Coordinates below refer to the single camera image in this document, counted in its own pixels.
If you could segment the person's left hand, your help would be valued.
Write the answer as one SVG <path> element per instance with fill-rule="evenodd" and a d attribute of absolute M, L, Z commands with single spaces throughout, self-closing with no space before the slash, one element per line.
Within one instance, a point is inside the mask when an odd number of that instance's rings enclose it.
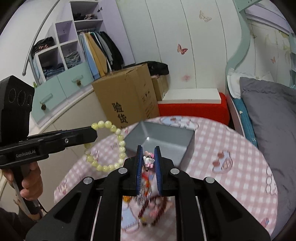
<path fill-rule="evenodd" d="M 43 193 L 41 170 L 37 162 L 30 163 L 29 174 L 22 180 L 20 195 L 28 201 L 37 200 Z"/>

